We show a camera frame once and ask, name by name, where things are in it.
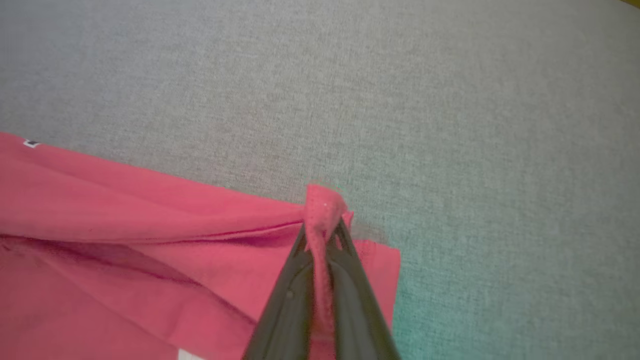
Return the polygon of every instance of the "folded garment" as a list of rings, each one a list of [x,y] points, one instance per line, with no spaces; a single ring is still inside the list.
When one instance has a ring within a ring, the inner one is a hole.
[[[310,358],[335,357],[322,242],[352,215],[337,193],[291,204],[5,133],[0,168],[1,359],[239,359],[303,222]],[[390,327],[400,253],[355,245]]]

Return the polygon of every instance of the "gray fabric surface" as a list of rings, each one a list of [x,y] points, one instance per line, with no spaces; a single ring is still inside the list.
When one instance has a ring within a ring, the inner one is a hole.
[[[640,358],[640,10],[1,0],[0,131],[399,247],[405,359]]]

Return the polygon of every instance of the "red fabric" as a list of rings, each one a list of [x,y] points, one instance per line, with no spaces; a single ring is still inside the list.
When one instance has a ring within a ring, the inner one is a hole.
[[[29,145],[0,133],[1,359],[239,359],[302,221],[321,263],[352,215],[318,186],[301,206]],[[356,248],[390,326],[399,252]],[[329,359],[316,269],[312,359]]]

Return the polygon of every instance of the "textured gray background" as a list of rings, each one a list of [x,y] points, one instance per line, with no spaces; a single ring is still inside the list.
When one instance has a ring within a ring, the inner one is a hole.
[[[302,202],[403,252],[405,359],[640,358],[640,10],[0,0],[0,131]]]

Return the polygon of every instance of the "red cloth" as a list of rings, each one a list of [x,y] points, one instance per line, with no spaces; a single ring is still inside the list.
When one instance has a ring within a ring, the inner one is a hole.
[[[301,206],[4,133],[0,168],[1,359],[239,359],[303,219],[321,264],[327,229],[351,218],[316,186]],[[356,248],[390,326],[399,251]],[[328,359],[316,268],[312,359]]]

